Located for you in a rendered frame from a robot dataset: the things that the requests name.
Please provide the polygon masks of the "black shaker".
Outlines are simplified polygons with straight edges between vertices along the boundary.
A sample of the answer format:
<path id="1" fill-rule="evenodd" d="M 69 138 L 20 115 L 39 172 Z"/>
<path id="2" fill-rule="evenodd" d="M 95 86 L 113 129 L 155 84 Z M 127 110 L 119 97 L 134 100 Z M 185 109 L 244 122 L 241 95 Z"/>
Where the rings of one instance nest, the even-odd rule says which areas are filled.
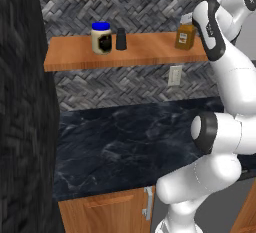
<path id="1" fill-rule="evenodd" d="M 117 50 L 126 50 L 127 42 L 126 42 L 126 33 L 124 28 L 118 28 L 116 34 L 116 49 Z"/>

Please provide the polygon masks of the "blue-lidded mayonnaise jar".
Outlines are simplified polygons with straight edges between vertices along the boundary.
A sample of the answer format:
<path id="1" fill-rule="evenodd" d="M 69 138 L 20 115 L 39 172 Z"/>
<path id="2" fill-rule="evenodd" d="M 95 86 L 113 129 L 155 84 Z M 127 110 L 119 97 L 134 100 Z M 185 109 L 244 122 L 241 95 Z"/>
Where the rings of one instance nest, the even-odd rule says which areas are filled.
<path id="1" fill-rule="evenodd" d="M 108 22 L 93 22 L 91 29 L 92 50 L 96 54 L 108 54 L 112 50 L 112 31 Z"/>

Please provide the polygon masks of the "wooden cabinet door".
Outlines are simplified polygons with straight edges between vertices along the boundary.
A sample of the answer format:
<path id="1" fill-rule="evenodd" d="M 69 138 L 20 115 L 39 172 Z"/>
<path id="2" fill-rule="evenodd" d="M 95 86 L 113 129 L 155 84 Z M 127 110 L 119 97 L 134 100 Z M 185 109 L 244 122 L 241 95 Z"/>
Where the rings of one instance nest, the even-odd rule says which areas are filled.
<path id="1" fill-rule="evenodd" d="M 66 233 L 150 233 L 144 188 L 60 201 Z"/>

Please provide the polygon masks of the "wooden cabinet side panel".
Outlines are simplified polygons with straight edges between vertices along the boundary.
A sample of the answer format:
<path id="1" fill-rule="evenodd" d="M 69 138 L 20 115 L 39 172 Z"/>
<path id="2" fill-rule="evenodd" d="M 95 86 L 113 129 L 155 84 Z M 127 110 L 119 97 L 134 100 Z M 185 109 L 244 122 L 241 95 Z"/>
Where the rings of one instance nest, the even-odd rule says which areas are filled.
<path id="1" fill-rule="evenodd" d="M 230 233 L 256 233 L 256 179 Z"/>

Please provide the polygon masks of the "wooden wall shelf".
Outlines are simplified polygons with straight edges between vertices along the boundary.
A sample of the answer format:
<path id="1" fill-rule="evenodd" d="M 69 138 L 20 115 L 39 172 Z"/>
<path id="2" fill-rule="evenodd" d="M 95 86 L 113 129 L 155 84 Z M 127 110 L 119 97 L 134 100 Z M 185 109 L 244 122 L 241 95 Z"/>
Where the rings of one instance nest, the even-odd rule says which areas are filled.
<path id="1" fill-rule="evenodd" d="M 207 61 L 199 37 L 195 37 L 194 46 L 188 51 L 175 48 L 175 32 L 131 33 L 126 35 L 126 40 L 127 49 L 116 50 L 116 35 L 113 34 L 112 51 L 107 55 L 96 55 L 92 51 L 90 36 L 53 37 L 44 70 L 54 72 Z"/>

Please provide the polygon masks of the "white wall outlet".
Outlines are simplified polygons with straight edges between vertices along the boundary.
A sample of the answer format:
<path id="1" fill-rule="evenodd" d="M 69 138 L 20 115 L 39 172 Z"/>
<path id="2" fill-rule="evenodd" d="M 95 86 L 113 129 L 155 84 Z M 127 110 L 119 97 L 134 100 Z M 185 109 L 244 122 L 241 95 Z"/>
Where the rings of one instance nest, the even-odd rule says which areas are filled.
<path id="1" fill-rule="evenodd" d="M 179 86 L 181 81 L 182 67 L 171 66 L 169 70 L 168 85 Z"/>

